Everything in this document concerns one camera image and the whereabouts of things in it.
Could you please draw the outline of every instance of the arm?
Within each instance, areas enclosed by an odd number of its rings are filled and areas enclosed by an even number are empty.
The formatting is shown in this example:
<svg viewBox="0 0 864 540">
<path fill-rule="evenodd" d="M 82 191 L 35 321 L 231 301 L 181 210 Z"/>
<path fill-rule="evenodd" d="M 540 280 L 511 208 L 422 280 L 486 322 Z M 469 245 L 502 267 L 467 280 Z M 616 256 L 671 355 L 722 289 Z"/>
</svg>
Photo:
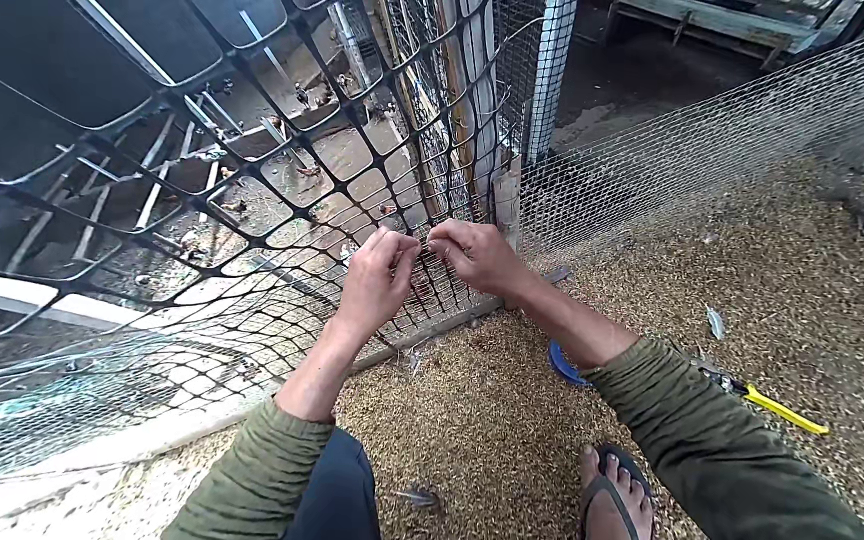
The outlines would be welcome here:
<svg viewBox="0 0 864 540">
<path fill-rule="evenodd" d="M 680 353 L 529 272 L 495 227 L 449 221 L 429 238 L 459 278 L 510 298 L 558 340 L 710 538 L 864 538 L 864 525 L 815 472 Z"/>
<path fill-rule="evenodd" d="M 418 240 L 385 227 L 366 240 L 348 265 L 339 310 L 315 346 L 275 398 L 248 418 L 162 538 L 285 534 L 332 435 L 332 408 L 349 369 L 402 307 L 418 253 Z"/>
</svg>

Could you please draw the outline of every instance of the green sleeve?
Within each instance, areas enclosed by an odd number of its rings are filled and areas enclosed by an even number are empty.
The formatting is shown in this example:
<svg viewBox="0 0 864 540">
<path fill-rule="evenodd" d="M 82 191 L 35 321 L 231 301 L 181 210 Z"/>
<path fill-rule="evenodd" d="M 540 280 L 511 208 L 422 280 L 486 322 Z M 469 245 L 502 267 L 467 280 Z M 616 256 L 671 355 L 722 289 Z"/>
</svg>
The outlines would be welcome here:
<svg viewBox="0 0 864 540">
<path fill-rule="evenodd" d="M 709 538 L 864 539 L 829 486 L 676 350 L 640 339 L 583 374 Z"/>
<path fill-rule="evenodd" d="M 296 418 L 266 399 L 162 538 L 281 538 L 334 429 Z"/>
</svg>

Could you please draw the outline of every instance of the blue object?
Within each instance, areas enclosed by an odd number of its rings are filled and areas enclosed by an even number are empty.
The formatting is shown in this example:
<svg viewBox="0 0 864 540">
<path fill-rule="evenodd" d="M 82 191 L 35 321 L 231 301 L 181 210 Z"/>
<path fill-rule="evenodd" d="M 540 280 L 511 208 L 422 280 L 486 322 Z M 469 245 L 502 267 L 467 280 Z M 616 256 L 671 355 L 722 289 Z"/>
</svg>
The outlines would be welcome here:
<svg viewBox="0 0 864 540">
<path fill-rule="evenodd" d="M 587 387 L 592 384 L 579 376 L 579 370 L 575 369 L 575 366 L 566 360 L 566 356 L 562 354 L 562 347 L 559 347 L 559 342 L 555 339 L 549 341 L 549 365 L 552 366 L 553 371 L 558 373 L 559 377 L 562 377 L 572 385 Z"/>
</svg>

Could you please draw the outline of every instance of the yellow tool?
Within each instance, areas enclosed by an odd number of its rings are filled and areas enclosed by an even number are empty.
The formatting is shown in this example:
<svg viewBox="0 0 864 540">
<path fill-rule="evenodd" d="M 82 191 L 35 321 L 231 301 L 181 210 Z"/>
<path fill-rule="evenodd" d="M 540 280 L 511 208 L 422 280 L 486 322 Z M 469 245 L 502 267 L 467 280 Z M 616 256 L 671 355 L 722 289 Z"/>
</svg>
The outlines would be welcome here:
<svg viewBox="0 0 864 540">
<path fill-rule="evenodd" d="M 699 368 L 699 371 L 705 374 L 705 376 L 711 379 L 716 385 L 725 389 L 726 392 L 742 396 L 750 402 L 762 406 L 803 430 L 810 432 L 810 434 L 824 436 L 829 433 L 829 428 L 825 425 L 812 422 L 810 419 L 799 415 L 797 412 L 782 403 L 763 396 L 753 384 L 746 384 L 741 380 L 733 378 L 731 375 L 716 368 L 709 362 L 696 360 L 694 363 L 696 367 Z"/>
</svg>

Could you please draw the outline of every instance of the yellow handle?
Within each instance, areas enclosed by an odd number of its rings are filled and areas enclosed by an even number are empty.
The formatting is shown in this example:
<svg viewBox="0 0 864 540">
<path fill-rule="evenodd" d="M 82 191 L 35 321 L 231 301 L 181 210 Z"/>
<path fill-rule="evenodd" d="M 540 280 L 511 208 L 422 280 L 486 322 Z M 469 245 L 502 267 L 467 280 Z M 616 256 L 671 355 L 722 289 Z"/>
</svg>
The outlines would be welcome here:
<svg viewBox="0 0 864 540">
<path fill-rule="evenodd" d="M 747 384 L 746 387 L 749 388 L 749 393 L 746 394 L 745 398 L 750 402 L 761 405 L 765 409 L 774 412 L 778 416 L 781 416 L 785 420 L 788 420 L 789 422 L 795 424 L 803 430 L 806 430 L 807 432 L 815 434 L 816 436 L 824 436 L 829 433 L 828 427 L 812 422 L 807 418 L 803 418 L 782 403 L 766 398 L 765 396 L 760 394 L 759 390 L 757 390 L 756 387 L 754 387 L 753 385 Z"/>
</svg>

